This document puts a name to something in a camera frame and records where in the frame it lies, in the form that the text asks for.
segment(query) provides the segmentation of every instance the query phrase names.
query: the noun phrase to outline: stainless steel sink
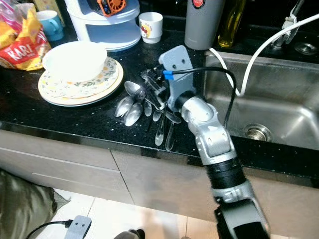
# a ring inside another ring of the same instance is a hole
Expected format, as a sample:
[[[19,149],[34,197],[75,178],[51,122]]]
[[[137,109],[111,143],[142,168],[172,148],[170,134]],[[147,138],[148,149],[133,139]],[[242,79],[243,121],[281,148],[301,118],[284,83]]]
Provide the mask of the stainless steel sink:
[[[221,53],[241,90],[250,56]],[[206,53],[206,66],[220,66]],[[207,72],[204,95],[223,122],[231,95],[225,74]],[[259,57],[244,97],[237,97],[230,115],[231,135],[319,149],[319,64]]]

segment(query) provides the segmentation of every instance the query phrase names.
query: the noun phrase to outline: floral plate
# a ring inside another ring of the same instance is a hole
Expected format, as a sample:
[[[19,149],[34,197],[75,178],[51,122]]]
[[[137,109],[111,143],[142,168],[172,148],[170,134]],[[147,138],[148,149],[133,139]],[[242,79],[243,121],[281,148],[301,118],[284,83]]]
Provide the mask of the floral plate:
[[[95,95],[92,95],[89,97],[83,97],[83,98],[67,98],[67,97],[51,96],[44,91],[44,89],[46,89],[46,86],[43,87],[45,82],[43,82],[41,80],[41,78],[38,82],[39,92],[40,92],[41,96],[46,101],[48,101],[51,104],[58,105],[58,106],[76,107],[76,106],[84,106],[84,105],[95,103],[95,102],[100,101],[100,100],[104,99],[105,97],[109,96],[111,93],[113,93],[122,82],[123,75],[124,75],[123,68],[119,62],[117,62],[117,61],[115,61],[115,62],[117,64],[116,66],[119,70],[119,75],[118,75],[117,79],[109,88],[107,88],[106,90],[99,92]]]
[[[65,82],[54,78],[45,71],[41,77],[42,92],[51,97],[83,98],[95,95],[108,89],[117,79],[119,69],[116,61],[107,57],[101,73],[92,80],[85,82]]]

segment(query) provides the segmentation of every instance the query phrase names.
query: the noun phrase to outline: gray cushion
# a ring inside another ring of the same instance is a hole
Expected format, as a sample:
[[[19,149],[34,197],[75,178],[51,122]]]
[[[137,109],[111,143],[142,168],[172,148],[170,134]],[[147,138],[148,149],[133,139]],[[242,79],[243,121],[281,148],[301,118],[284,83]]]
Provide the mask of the gray cushion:
[[[51,221],[58,207],[52,188],[38,186],[0,169],[0,239],[25,239]]]

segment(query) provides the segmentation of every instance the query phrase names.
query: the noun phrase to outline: snack bag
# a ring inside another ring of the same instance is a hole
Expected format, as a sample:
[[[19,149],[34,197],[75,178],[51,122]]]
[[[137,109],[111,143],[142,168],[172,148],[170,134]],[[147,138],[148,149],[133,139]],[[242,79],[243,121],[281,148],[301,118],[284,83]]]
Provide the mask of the snack bag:
[[[34,5],[13,2],[0,0],[0,66],[27,71],[40,69],[50,44],[36,19]]]

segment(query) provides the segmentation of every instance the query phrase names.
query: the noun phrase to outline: glass bottle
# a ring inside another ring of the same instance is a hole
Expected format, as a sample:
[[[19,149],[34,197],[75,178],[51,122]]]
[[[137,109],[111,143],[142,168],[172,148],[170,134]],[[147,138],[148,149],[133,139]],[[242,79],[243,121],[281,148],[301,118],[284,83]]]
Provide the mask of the glass bottle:
[[[222,47],[231,47],[234,44],[235,34],[237,32],[241,17],[244,12],[246,0],[231,0],[226,2],[226,21],[223,22],[221,32],[218,36],[218,44]]]

